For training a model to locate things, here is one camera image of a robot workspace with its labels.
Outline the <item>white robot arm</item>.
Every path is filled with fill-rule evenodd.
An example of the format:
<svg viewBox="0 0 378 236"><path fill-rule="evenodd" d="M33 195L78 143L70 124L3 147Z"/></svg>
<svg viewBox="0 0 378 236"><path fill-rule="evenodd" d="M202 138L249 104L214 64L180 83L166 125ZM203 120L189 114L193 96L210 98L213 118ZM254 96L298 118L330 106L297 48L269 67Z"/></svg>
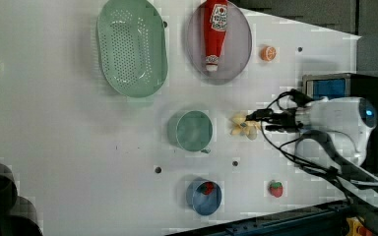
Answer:
<svg viewBox="0 0 378 236"><path fill-rule="evenodd" d="M344 181L359 190L378 195L378 177L361 167L367 154L377 114L372 104L361 97L320 100L295 99L296 106L276 113L271 108L258 109L246 116L247 122L265 122L268 131L299 133L299 143L312 140L330 159L317 163L285 152L283 155L312 175L333 183Z"/></svg>

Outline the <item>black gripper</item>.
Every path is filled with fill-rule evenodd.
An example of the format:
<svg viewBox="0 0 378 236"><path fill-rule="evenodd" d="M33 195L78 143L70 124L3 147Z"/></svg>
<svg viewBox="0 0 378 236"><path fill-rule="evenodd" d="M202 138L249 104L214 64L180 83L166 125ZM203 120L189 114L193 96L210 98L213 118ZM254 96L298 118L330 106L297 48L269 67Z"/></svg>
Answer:
<svg viewBox="0 0 378 236"><path fill-rule="evenodd" d="M271 108L258 109L246 116L247 121L266 122L267 131L297 133L303 124L295 119L296 109L289 108L282 113L276 113Z"/></svg>

